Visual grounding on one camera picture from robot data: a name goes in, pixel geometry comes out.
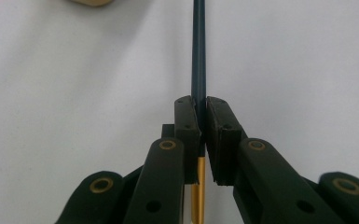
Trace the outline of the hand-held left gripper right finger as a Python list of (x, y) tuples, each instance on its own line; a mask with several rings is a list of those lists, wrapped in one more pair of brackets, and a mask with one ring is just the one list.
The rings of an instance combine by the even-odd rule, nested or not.
[(207, 99), (206, 141), (214, 181), (234, 188), (245, 224), (345, 224), (272, 144), (246, 135), (222, 99)]

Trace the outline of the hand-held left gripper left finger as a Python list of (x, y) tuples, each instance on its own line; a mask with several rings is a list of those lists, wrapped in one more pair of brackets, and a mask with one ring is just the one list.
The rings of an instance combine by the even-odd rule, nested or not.
[(182, 224), (184, 189), (198, 181), (200, 129), (190, 96), (174, 102), (174, 124), (150, 147), (123, 224)]

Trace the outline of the dark chopstick with orange end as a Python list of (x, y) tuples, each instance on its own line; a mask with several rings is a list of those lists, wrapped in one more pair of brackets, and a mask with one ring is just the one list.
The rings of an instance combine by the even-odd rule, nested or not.
[(204, 224), (205, 209), (205, 120), (206, 120), (206, 34), (205, 0), (193, 1), (191, 96), (195, 103), (200, 143), (198, 146), (198, 183), (191, 187), (192, 224)]

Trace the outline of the tan mug with bear figure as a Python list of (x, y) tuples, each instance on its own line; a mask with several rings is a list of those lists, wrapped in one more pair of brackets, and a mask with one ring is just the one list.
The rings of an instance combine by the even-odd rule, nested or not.
[(110, 4), (113, 0), (69, 0), (88, 7), (103, 7)]

